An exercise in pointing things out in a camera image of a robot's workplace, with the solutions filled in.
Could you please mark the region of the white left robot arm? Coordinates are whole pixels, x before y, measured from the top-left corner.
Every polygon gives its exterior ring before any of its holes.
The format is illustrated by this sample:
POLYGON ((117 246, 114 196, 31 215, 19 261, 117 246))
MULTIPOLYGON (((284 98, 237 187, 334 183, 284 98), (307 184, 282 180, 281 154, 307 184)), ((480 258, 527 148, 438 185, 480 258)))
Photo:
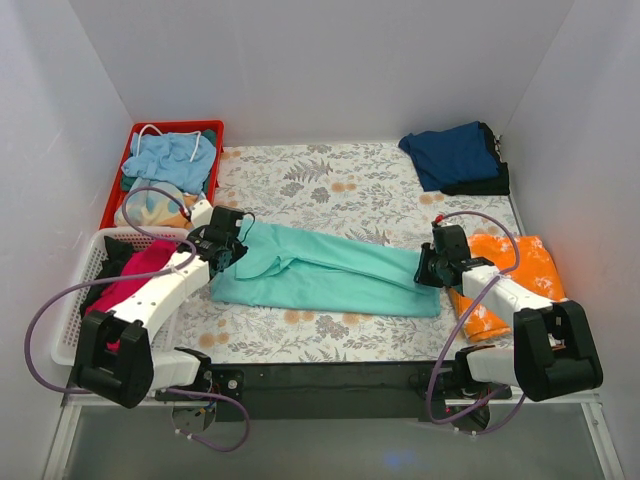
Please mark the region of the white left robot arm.
POLYGON ((248 251, 241 237, 240 210, 217 206, 136 291, 111 307, 84 316, 70 380, 126 408, 147 394, 180 388, 193 400, 212 390, 210 358, 193 349, 154 352, 158 332, 182 303, 248 251))

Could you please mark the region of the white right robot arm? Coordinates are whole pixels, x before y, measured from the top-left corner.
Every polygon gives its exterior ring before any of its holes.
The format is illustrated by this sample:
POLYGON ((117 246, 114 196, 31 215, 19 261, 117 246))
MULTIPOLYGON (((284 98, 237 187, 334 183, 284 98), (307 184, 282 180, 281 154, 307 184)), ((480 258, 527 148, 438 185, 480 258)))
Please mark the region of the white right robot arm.
POLYGON ((489 383, 515 386, 533 401, 600 387, 604 374, 583 307, 536 294, 471 254, 458 225, 432 223, 422 245, 416 283, 444 287, 496 314, 512 330, 510 348, 466 347, 455 355, 444 383, 475 397, 489 383))

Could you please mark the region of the teal t-shirt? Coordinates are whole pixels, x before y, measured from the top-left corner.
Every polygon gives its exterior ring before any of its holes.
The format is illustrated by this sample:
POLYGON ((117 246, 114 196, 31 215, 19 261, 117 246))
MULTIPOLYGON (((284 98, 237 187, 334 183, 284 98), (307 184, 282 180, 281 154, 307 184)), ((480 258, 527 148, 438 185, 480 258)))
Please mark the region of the teal t-shirt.
POLYGON ((414 282, 415 251, 246 221, 247 253, 211 284, 214 302, 379 316, 436 317, 440 293, 414 282))

